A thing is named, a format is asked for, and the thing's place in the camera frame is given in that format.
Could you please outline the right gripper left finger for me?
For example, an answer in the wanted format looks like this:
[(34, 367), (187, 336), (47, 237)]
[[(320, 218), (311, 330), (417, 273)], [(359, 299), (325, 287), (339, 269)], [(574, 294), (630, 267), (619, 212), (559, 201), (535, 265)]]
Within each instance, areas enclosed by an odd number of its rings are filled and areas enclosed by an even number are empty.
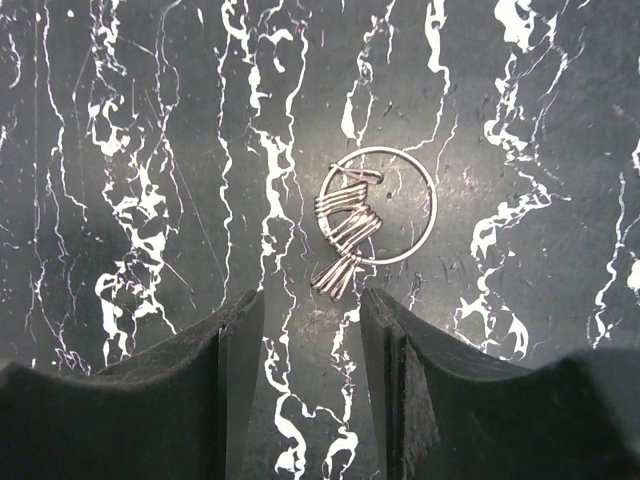
[(92, 376), (1, 363), (5, 479), (237, 479), (265, 306), (249, 290)]

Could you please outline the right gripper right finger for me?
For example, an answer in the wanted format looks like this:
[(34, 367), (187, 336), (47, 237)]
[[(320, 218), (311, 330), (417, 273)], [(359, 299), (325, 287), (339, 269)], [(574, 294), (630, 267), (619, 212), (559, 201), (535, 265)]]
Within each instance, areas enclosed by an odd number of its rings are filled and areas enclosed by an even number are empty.
[(635, 479), (639, 354), (579, 351), (538, 369), (487, 355), (386, 292), (361, 300), (386, 479)]

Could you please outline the metal keyring with clips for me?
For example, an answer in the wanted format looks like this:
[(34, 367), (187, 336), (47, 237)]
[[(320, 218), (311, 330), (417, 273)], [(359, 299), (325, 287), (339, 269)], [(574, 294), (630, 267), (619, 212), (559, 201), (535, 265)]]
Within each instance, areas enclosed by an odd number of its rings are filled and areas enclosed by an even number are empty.
[[(386, 154), (400, 158), (417, 171), (429, 196), (429, 221), (420, 237), (409, 249), (390, 258), (362, 255), (360, 245), (370, 240), (384, 225), (380, 215), (368, 202), (370, 186), (384, 182), (384, 174), (375, 169), (352, 168), (351, 162), (371, 154)], [(326, 295), (331, 301), (342, 299), (361, 266), (389, 266), (401, 263), (417, 253), (427, 242), (436, 224), (438, 199), (436, 184), (426, 167), (413, 155), (390, 146), (369, 146), (354, 150), (328, 167), (318, 195), (313, 201), (314, 216), (327, 243), (337, 258), (310, 281), (311, 290)]]

